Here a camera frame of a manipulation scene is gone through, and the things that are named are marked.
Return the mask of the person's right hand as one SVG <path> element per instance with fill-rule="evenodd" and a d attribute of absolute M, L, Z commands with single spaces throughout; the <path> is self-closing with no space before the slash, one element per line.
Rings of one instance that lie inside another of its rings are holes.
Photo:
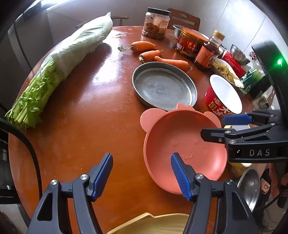
<path fill-rule="evenodd" d="M 277 201 L 280 208 L 287 203 L 287 166 L 269 163 L 260 178 L 261 200 L 263 203 Z"/>

